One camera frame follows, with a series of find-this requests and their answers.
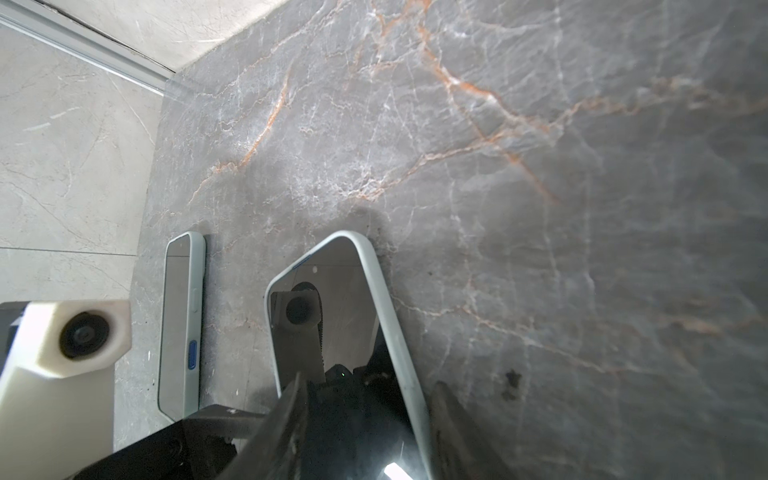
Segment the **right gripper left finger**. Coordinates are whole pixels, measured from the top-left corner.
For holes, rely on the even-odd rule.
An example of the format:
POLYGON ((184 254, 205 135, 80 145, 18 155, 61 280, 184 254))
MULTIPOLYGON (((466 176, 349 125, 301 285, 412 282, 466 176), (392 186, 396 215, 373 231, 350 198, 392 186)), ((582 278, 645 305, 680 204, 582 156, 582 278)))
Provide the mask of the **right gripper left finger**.
POLYGON ((299 479, 308 424, 307 381, 301 373, 219 479, 299 479))

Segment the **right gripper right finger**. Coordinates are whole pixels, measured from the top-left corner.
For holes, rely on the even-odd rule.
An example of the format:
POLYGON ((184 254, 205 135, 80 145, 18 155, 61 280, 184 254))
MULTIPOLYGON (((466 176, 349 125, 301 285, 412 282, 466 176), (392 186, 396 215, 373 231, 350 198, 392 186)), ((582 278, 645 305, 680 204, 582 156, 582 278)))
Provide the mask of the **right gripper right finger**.
POLYGON ((445 382, 435 384, 428 408, 438 479, 516 478, 445 382))

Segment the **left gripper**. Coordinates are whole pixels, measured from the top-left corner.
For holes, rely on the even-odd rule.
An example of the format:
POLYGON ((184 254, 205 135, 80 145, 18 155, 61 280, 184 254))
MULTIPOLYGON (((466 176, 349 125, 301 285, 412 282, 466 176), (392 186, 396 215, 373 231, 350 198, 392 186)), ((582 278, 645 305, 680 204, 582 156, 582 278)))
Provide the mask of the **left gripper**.
POLYGON ((265 416, 211 405, 76 472, 73 479, 215 479, 265 416))

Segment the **black phone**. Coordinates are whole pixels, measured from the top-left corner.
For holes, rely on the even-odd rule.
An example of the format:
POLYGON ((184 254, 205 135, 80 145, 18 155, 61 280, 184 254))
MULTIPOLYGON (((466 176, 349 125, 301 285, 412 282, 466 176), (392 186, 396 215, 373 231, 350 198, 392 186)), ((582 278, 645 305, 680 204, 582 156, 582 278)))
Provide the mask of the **black phone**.
POLYGON ((171 421, 199 409, 206 240, 187 231, 165 251, 157 405, 171 421))
POLYGON ((433 479, 429 413, 371 242, 337 231, 265 295, 281 392, 301 378, 303 479, 433 479))

